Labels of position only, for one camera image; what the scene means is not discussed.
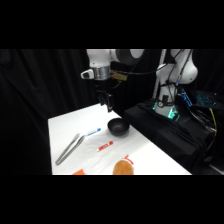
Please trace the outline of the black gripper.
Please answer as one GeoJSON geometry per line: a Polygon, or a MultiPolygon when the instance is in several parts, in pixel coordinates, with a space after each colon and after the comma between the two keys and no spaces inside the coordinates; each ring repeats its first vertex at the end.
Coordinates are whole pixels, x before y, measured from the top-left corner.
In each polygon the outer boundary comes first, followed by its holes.
{"type": "Polygon", "coordinates": [[[107,109],[108,113],[113,110],[114,106],[114,97],[111,95],[111,87],[110,87],[110,80],[97,80],[96,84],[96,92],[97,97],[101,106],[105,105],[105,100],[107,100],[107,109]]]}

